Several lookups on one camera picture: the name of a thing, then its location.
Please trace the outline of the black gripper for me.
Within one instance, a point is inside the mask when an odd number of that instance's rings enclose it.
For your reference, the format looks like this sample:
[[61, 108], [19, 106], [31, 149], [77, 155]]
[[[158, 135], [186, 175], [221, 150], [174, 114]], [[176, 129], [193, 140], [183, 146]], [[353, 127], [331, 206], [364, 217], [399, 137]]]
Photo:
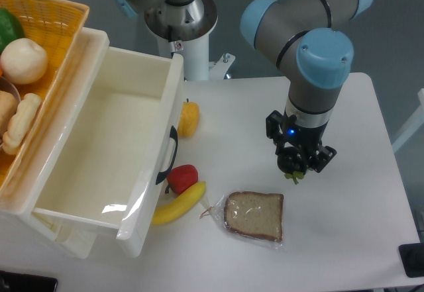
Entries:
[[337, 155], [337, 151], [330, 146], [322, 145], [322, 136], [327, 123], [322, 126], [307, 128], [295, 123], [295, 115], [282, 115], [274, 110], [266, 117], [266, 136], [277, 147], [276, 154], [280, 155], [288, 146], [296, 148], [304, 160], [309, 162], [309, 170], [320, 173], [327, 164]]

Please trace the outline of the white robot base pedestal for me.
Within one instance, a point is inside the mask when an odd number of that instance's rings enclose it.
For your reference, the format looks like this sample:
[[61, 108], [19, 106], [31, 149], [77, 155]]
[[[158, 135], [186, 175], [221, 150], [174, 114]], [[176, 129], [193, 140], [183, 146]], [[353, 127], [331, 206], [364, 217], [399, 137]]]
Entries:
[[144, 13], [144, 21], [156, 37], [159, 55], [184, 59], [187, 81], [229, 79], [235, 56], [224, 53], [209, 59], [209, 35], [216, 27], [218, 12], [213, 0], [193, 0], [186, 5], [162, 3]]

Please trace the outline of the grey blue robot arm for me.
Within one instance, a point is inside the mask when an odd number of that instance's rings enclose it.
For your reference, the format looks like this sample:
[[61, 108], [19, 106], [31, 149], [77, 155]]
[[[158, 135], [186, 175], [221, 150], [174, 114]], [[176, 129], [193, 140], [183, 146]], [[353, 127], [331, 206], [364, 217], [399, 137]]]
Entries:
[[[128, 17], [143, 15], [162, 56], [182, 55], [185, 78], [207, 80], [213, 0], [115, 0]], [[335, 156], [322, 136], [354, 57], [337, 27], [373, 0], [254, 0], [240, 20], [244, 39], [289, 79], [284, 112], [266, 119], [279, 169], [287, 176], [321, 171]]]

